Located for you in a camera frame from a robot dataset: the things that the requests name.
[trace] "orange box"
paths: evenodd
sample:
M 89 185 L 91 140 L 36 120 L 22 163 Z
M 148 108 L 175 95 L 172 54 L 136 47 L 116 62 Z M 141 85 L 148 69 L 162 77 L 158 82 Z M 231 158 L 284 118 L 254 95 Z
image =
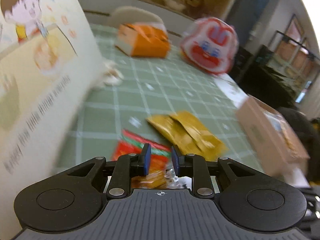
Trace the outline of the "orange box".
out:
M 298 136 L 282 116 L 285 132 L 295 149 L 293 152 L 288 148 L 283 136 L 274 129 L 263 110 L 282 116 L 272 107 L 249 96 L 236 111 L 236 117 L 256 150 L 264 172 L 269 176 L 281 175 L 288 172 L 292 164 L 305 171 L 306 162 L 310 157 Z
M 167 56 L 170 50 L 168 35 L 150 25 L 123 24 L 118 31 L 115 46 L 129 56 Z

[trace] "gold snack packet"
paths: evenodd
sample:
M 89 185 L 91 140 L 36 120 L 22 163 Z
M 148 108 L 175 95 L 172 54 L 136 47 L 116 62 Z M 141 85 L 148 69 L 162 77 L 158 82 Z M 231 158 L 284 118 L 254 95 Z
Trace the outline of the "gold snack packet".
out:
M 172 144 L 176 144 L 182 154 L 194 153 L 207 161 L 215 161 L 227 149 L 222 141 L 187 111 L 153 115 L 147 121 Z

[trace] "book page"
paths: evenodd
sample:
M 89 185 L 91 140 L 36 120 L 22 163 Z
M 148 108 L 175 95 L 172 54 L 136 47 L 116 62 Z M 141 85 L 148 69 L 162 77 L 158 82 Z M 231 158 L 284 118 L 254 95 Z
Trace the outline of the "book page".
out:
M 0 0 L 0 239 L 13 202 L 45 179 L 102 56 L 77 0 Z

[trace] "door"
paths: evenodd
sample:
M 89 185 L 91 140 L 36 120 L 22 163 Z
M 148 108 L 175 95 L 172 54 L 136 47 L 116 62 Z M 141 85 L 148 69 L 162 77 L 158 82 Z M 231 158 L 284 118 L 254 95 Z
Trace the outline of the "door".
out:
M 233 25 L 238 34 L 240 46 L 244 47 L 250 31 L 258 22 L 269 0 L 236 0 L 226 22 Z

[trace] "rabbit-shaped bag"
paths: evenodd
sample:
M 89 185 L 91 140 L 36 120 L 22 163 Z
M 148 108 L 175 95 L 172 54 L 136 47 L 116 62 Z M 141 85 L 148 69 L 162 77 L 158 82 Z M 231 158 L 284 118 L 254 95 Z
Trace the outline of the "rabbit-shaped bag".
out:
M 238 50 L 236 31 L 215 18 L 195 21 L 180 44 L 183 56 L 210 74 L 227 73 Z

